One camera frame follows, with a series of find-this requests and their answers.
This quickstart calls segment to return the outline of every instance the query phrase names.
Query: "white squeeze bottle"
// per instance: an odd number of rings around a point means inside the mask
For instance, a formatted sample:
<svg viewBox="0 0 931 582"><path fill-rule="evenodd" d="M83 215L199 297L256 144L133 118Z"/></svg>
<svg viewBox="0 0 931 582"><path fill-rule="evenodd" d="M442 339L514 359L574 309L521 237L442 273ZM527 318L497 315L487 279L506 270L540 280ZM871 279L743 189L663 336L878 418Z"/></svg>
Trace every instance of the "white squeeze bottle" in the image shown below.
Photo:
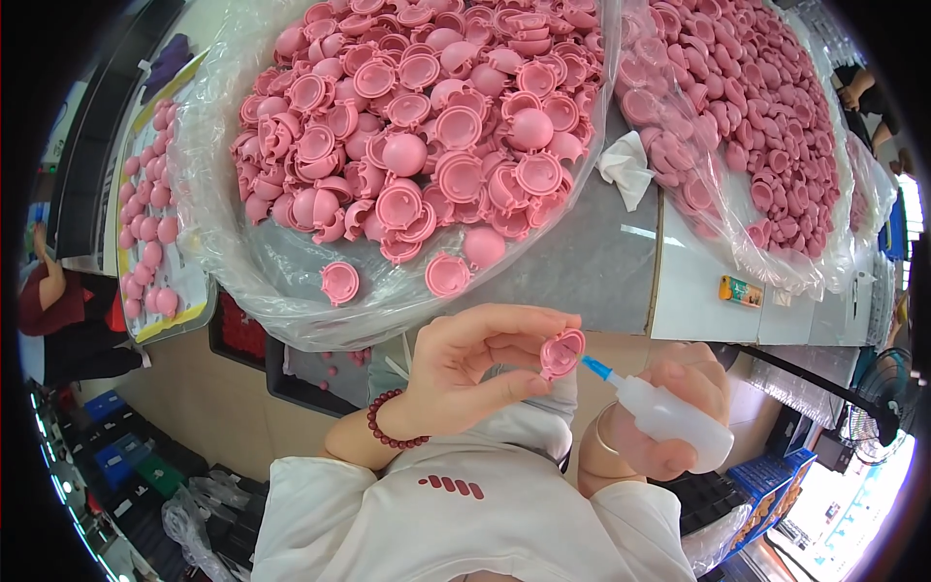
<svg viewBox="0 0 931 582"><path fill-rule="evenodd" d="M634 416L634 426L653 440L681 439L698 453L693 473L707 473L721 466L734 445L734 433L663 386L653 386L635 376L622 378L588 356L582 363L617 389L617 401Z"/></svg>

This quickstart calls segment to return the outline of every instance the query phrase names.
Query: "floor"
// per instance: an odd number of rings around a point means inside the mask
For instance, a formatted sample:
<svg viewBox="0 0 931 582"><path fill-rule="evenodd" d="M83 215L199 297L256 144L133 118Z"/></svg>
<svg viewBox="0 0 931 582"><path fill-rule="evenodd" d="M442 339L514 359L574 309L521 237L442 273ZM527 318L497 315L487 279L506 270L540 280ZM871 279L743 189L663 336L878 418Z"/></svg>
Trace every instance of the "floor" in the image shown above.
<svg viewBox="0 0 931 582"><path fill-rule="evenodd" d="M587 352L624 375L639 373L667 342L644 336L587 333ZM264 374L213 354L203 328L150 345L154 363L113 380L82 383L79 398L115 388L133 408L208 463L222 463L256 480L268 478L271 462L315 454L336 419L272 397ZM743 382L751 360L741 354L732 370L731 430L735 446L724 467L762 453L780 404ZM588 370L579 372L579 408L572 430L586 425L614 398L610 385ZM575 482L576 467L567 472Z"/></svg>

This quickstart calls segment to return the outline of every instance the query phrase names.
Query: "hand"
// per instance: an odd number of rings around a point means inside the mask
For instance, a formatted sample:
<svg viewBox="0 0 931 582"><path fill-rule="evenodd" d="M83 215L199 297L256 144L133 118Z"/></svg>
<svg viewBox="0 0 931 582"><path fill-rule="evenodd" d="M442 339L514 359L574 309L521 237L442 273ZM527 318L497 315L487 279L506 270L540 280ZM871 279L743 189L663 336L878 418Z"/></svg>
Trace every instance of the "hand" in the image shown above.
<svg viewBox="0 0 931 582"><path fill-rule="evenodd" d="M33 252L39 261L46 259L46 226L45 223L33 224Z"/></svg>
<svg viewBox="0 0 931 582"><path fill-rule="evenodd" d="M452 435L508 404L548 394L551 384L527 369L539 369L548 337L581 325L579 316L527 305L479 305L435 319L417 334L408 388L393 399L402 401L398 419L408 434ZM522 370L481 382L499 363Z"/></svg>
<svg viewBox="0 0 931 582"><path fill-rule="evenodd" d="M730 415L731 388L723 366L707 344L672 344L639 376L692 404L722 425ZM695 465L695 448L684 440L656 442L634 426L634 417L617 404L610 410L607 442L643 477L673 480Z"/></svg>
<svg viewBox="0 0 931 582"><path fill-rule="evenodd" d="M841 103L843 103L844 109L849 109L850 111L860 110L860 96L850 87L841 88L838 94L841 96Z"/></svg>

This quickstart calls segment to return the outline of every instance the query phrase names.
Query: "red logo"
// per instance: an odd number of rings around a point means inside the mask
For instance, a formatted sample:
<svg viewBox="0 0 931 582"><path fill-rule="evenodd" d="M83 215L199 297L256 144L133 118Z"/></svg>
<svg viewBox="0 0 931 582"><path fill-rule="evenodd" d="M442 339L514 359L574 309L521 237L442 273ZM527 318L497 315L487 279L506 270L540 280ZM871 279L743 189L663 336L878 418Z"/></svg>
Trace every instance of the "red logo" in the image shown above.
<svg viewBox="0 0 931 582"><path fill-rule="evenodd" d="M449 477L428 475L426 479L421 479L417 481L417 483L420 485L426 485L430 483L434 489L439 489L442 487L449 493L455 493L458 491L459 494L463 497L469 497L472 495L479 500L485 498L485 493L482 492L481 487L479 487L477 483L466 483L461 479L452 480Z"/></svg>

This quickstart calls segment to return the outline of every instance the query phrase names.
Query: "white tissue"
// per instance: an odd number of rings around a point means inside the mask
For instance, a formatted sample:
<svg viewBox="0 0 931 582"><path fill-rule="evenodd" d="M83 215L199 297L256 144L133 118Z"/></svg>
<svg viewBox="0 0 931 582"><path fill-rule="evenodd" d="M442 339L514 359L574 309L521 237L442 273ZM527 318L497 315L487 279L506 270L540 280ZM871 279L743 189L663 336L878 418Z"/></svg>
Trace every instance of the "white tissue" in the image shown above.
<svg viewBox="0 0 931 582"><path fill-rule="evenodd" d="M646 193L654 172L646 167L646 151L640 134L631 131L604 150L595 163L601 178L617 186L628 212L633 212Z"/></svg>

